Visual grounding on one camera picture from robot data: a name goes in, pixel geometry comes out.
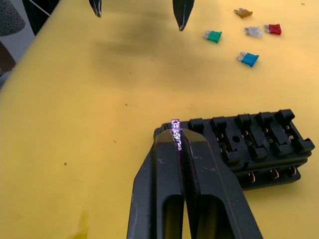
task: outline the red fuse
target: red fuse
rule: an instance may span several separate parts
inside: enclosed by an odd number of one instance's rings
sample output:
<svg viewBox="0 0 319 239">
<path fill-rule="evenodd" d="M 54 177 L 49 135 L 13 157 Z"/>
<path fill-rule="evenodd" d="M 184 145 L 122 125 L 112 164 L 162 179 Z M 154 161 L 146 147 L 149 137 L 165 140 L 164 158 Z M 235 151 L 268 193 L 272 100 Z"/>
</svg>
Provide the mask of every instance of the red fuse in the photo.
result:
<svg viewBox="0 0 319 239">
<path fill-rule="evenodd" d="M 269 25 L 264 25 L 264 27 L 265 27 L 265 32 L 276 34 L 276 35 L 281 34 L 280 24 L 276 24 L 276 25 L 269 24 Z"/>
</svg>

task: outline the green fuse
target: green fuse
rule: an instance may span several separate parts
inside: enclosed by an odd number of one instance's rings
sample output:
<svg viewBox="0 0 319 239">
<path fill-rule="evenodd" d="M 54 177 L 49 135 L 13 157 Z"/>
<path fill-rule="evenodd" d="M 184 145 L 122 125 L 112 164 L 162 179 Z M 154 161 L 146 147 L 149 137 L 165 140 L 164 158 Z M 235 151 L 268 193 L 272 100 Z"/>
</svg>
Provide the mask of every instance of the green fuse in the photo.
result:
<svg viewBox="0 0 319 239">
<path fill-rule="evenodd" d="M 218 43 L 220 36 L 221 36 L 222 32 L 218 32 L 218 31 L 207 31 L 204 35 L 204 38 L 209 40 L 209 41 L 213 41 Z"/>
</svg>

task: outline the black plastic block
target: black plastic block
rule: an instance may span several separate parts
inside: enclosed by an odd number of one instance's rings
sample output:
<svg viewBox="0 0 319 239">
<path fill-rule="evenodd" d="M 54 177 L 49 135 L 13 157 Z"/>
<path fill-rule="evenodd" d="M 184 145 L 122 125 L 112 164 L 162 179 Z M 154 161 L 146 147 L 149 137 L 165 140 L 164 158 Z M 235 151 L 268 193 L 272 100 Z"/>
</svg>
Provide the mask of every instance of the black plastic block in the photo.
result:
<svg viewBox="0 0 319 239">
<path fill-rule="evenodd" d="M 285 184 L 300 179 L 298 167 L 307 162 L 314 149 L 291 121 L 291 110 L 244 114 L 235 117 L 191 119 L 181 128 L 202 134 L 212 153 L 236 175 L 242 189 Z M 156 129 L 154 137 L 169 124 Z"/>
</svg>

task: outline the gray patterned fabric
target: gray patterned fabric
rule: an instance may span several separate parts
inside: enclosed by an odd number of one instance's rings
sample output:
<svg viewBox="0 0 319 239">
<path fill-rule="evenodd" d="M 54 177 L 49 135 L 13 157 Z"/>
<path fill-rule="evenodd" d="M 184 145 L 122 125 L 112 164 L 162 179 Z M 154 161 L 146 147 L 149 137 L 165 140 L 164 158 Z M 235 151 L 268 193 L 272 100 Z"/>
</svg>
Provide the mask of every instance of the gray patterned fabric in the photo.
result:
<svg viewBox="0 0 319 239">
<path fill-rule="evenodd" d="M 0 36 L 8 36 L 21 31 L 25 22 L 10 0 L 0 0 Z"/>
</svg>

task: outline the blue fuse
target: blue fuse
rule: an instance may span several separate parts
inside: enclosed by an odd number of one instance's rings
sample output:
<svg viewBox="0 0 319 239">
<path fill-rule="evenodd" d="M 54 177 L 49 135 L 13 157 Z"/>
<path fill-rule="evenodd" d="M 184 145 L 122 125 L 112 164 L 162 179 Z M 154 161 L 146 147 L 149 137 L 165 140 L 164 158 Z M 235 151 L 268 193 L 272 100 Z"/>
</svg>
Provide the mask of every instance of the blue fuse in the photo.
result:
<svg viewBox="0 0 319 239">
<path fill-rule="evenodd" d="M 253 55 L 245 52 L 241 52 L 240 55 L 242 56 L 237 56 L 237 60 L 249 65 L 250 67 L 253 67 L 259 57 L 259 55 Z"/>
</svg>

